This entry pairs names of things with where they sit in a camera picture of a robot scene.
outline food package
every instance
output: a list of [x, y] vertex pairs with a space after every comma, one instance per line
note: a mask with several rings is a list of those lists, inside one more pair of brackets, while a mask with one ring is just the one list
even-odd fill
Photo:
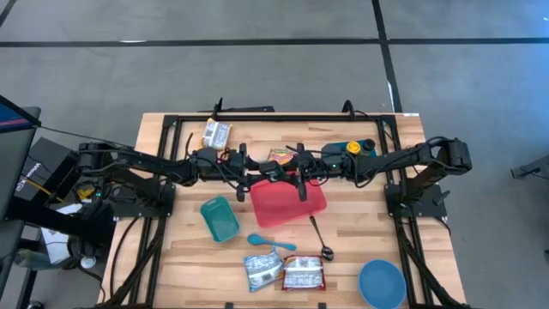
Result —
[[230, 124], [223, 124], [210, 118], [206, 123], [206, 130], [204, 130], [204, 134], [202, 135], [202, 146], [222, 150], [229, 140], [230, 132]]
[[267, 161], [277, 161], [278, 164], [283, 165], [288, 163], [296, 155], [290, 149], [286, 148], [272, 148], [268, 153]]
[[281, 279], [283, 276], [282, 265], [282, 260], [276, 254], [274, 246], [268, 255], [245, 257], [244, 267], [248, 276], [250, 292], [255, 292]]
[[312, 288], [326, 290], [323, 260], [319, 256], [289, 256], [284, 259], [282, 290]]

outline teal container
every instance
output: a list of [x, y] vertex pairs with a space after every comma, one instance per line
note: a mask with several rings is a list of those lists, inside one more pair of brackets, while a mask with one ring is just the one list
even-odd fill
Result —
[[237, 216], [234, 215], [231, 205], [224, 197], [216, 197], [205, 202], [200, 207], [200, 213], [215, 242], [226, 242], [240, 231]]

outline computer monitor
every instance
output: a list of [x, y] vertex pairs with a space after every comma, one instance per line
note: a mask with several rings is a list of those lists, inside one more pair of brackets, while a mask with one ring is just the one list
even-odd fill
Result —
[[0, 133], [40, 127], [42, 123], [0, 95]]

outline concrete floor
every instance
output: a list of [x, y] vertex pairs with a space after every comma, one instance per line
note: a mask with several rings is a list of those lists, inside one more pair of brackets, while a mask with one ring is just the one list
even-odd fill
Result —
[[[0, 0], [4, 5], [8, 0]], [[549, 4], [382, 0], [390, 39], [549, 36]], [[17, 0], [0, 41], [377, 37], [362, 0]], [[549, 153], [547, 45], [392, 45], [404, 112], [428, 136], [458, 136], [474, 169], [448, 178], [452, 240], [468, 302], [484, 308], [549, 303], [549, 191], [510, 168]], [[46, 126], [135, 142], [143, 112], [273, 105], [338, 111], [345, 99], [392, 112], [378, 45], [0, 48], [0, 93], [42, 107]], [[68, 145], [81, 140], [41, 131]], [[0, 307], [12, 308], [17, 271]], [[97, 283], [40, 273], [33, 299], [91, 306]]]

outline light blue plastic spoon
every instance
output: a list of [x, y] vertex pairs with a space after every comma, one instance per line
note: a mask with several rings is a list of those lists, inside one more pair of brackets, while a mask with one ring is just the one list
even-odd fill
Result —
[[261, 237], [261, 235], [258, 235], [256, 233], [251, 233], [248, 236], [248, 242], [251, 245], [277, 245], [284, 249], [288, 249], [289, 251], [295, 251], [297, 248], [295, 245], [292, 244], [277, 243], [274, 241], [266, 240], [265, 238]]

